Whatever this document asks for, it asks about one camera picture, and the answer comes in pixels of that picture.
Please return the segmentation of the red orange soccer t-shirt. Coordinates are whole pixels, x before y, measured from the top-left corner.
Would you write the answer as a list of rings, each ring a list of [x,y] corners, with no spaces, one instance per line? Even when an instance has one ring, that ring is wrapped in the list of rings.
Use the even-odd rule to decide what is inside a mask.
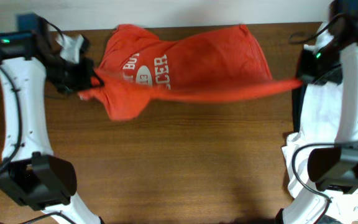
[[[275,80],[264,53],[244,24],[161,40],[121,24],[108,40],[82,100],[100,101],[113,121],[138,117],[152,100],[227,103],[298,88],[296,78]]]

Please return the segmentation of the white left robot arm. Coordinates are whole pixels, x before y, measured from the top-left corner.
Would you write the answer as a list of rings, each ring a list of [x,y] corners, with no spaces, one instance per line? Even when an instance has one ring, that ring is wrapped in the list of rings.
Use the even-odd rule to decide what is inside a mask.
[[[0,82],[6,137],[0,163],[0,190],[20,206],[59,223],[101,223],[77,191],[75,168],[54,155],[47,133],[44,88],[51,82],[64,94],[91,88],[93,62],[88,39],[60,34],[59,53],[45,31],[0,34]]]

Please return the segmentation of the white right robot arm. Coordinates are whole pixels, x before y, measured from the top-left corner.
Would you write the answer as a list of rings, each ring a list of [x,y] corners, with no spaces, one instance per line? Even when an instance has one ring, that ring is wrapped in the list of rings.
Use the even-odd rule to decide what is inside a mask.
[[[358,0],[334,0],[315,35],[289,42],[303,47],[282,147],[293,202],[275,222],[358,222]]]

